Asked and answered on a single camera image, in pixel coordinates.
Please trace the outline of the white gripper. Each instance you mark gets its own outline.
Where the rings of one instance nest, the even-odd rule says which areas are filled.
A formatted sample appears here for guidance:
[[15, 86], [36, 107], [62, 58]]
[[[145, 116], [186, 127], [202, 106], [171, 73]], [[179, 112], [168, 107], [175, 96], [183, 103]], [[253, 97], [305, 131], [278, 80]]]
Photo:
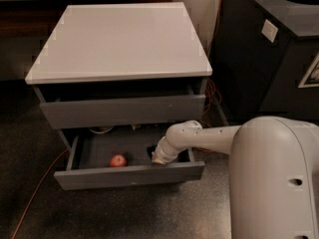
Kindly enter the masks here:
[[152, 162], [166, 165], [176, 160], [180, 153], [181, 150], [171, 145], [167, 138], [163, 136], [152, 152]]

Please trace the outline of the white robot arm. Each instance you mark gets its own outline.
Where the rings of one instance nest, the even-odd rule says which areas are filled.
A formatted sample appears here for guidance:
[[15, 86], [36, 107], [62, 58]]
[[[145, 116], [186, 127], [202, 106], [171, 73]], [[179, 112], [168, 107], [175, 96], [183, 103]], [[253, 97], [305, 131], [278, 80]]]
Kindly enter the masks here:
[[189, 120], [167, 129], [152, 162], [170, 163], [191, 147], [229, 156], [232, 239], [319, 239], [314, 194], [318, 125], [259, 117], [203, 128]]

